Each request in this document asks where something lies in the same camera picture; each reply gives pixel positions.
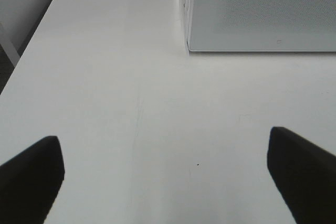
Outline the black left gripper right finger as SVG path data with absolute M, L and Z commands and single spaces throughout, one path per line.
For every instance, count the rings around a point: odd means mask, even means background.
M 335 223 L 335 156 L 285 127 L 270 131 L 267 168 L 296 223 Z

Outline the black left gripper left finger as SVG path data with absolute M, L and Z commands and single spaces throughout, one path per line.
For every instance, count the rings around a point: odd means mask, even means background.
M 44 223 L 65 177 L 58 137 L 46 136 L 1 165 L 1 223 Z

